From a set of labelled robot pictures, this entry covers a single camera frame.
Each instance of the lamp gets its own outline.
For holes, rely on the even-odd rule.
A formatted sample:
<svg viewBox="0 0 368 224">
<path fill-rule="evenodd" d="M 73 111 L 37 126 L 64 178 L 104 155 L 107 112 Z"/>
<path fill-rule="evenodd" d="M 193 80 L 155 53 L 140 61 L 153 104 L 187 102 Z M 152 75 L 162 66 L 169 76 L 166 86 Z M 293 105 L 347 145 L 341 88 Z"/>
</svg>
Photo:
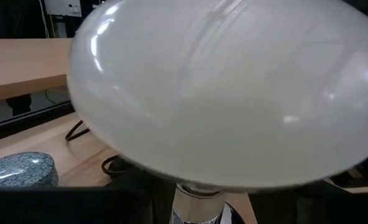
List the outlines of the lamp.
<svg viewBox="0 0 368 224">
<path fill-rule="evenodd" d="M 227 223 L 221 191 L 300 185 L 368 156 L 368 18 L 341 1 L 108 1 L 70 60 L 95 135 L 180 183 L 172 223 Z"/>
</svg>

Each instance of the black cord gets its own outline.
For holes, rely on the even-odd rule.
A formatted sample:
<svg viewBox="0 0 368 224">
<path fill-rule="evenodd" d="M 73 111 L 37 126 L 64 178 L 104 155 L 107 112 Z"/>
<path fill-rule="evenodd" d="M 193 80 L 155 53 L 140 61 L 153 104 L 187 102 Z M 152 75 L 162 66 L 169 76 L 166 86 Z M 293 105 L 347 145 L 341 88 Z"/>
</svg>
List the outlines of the black cord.
<svg viewBox="0 0 368 224">
<path fill-rule="evenodd" d="M 45 96 L 46 96 L 46 100 L 49 100 L 49 102 L 51 102 L 52 104 L 57 104 L 56 102 L 54 102 L 53 100 L 51 100 L 49 97 L 48 97 L 48 90 L 45 91 Z"/>
<path fill-rule="evenodd" d="M 68 132 L 68 134 L 65 136 L 66 141 L 72 141 L 90 131 L 90 129 L 86 128 L 85 130 L 80 131 L 79 133 L 76 133 L 73 135 L 73 133 L 83 124 L 83 121 L 79 121 L 74 127 Z"/>
</svg>

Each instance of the wooden desk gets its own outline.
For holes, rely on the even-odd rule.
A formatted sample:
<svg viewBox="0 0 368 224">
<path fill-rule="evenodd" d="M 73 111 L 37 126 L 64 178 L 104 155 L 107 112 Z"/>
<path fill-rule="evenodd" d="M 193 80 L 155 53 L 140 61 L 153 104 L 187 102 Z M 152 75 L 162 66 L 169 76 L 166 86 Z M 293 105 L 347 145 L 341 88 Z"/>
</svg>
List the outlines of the wooden desk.
<svg viewBox="0 0 368 224">
<path fill-rule="evenodd" d="M 0 100 L 66 85 L 71 39 L 0 39 Z"/>
<path fill-rule="evenodd" d="M 105 185 L 109 177 L 101 171 L 101 163 L 117 152 L 95 138 L 91 132 L 66 143 L 66 133 L 79 120 L 73 113 L 1 139 L 0 157 L 18 152 L 45 152 L 55 160 L 61 186 Z M 228 202 L 247 224 L 256 223 L 246 194 L 229 194 Z"/>
</svg>

